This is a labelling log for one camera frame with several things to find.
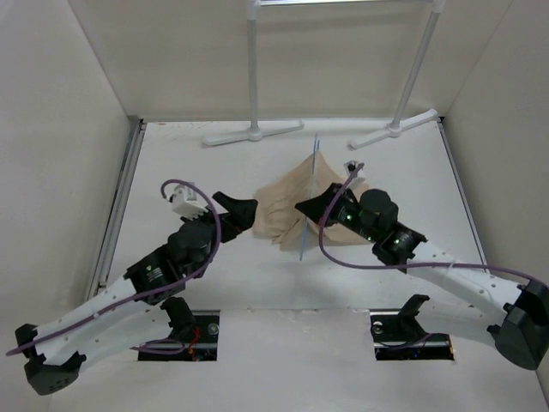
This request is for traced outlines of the beige trousers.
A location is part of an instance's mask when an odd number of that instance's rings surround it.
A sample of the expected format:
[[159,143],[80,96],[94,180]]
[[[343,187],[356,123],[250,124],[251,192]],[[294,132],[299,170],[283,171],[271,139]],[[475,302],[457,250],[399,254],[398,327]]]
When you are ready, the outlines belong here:
[[[308,196],[311,157],[312,155],[308,156],[280,179],[258,189],[254,194],[258,206],[252,231],[258,237],[270,239],[274,245],[279,246],[281,251],[295,250],[301,242],[305,216],[294,206],[306,200]],[[312,197],[323,193],[332,183],[343,182],[344,178],[338,175],[318,152]],[[309,219],[308,223],[312,232],[318,234],[319,226]]]

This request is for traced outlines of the blue wire hanger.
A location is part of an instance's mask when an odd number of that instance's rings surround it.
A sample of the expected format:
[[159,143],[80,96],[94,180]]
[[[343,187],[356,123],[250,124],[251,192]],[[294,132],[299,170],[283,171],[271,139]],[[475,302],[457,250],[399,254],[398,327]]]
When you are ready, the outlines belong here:
[[[312,150],[312,157],[311,157],[311,177],[310,177],[309,191],[308,191],[308,196],[306,200],[311,199],[312,195],[314,194],[317,153],[319,149],[320,149],[320,138],[318,136],[318,133],[316,132],[314,136],[314,143],[313,143],[313,150]],[[308,218],[305,217],[304,223],[302,226],[302,231],[301,231],[301,242],[300,242],[300,248],[299,248],[300,262],[303,262],[303,259],[304,259],[305,247],[307,245],[308,231],[309,231]]]

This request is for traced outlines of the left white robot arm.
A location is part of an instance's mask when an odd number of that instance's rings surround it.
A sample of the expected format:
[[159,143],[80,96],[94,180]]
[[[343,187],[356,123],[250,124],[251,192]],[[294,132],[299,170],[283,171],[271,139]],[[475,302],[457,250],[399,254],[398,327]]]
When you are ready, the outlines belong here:
[[64,389],[96,362],[127,348],[164,340],[185,347],[196,321],[180,292],[188,280],[203,276],[221,243],[249,230],[256,218],[255,199],[220,191],[213,199],[223,213],[194,208],[164,245],[94,298],[49,324],[15,330],[16,352],[25,356],[27,382],[38,395]]

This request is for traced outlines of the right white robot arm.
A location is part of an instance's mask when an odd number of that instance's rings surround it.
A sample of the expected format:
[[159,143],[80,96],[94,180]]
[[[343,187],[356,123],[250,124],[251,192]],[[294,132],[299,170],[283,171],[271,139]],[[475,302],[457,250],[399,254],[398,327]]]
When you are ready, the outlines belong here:
[[340,224],[372,244],[380,270],[430,282],[462,300],[449,306],[415,294],[397,309],[371,315],[371,336],[381,350],[410,352],[422,342],[454,335],[496,349],[527,370],[540,366],[548,350],[548,287],[530,278],[521,284],[499,277],[498,268],[465,264],[398,221],[398,207],[385,191],[354,196],[332,184],[296,210],[320,228]]

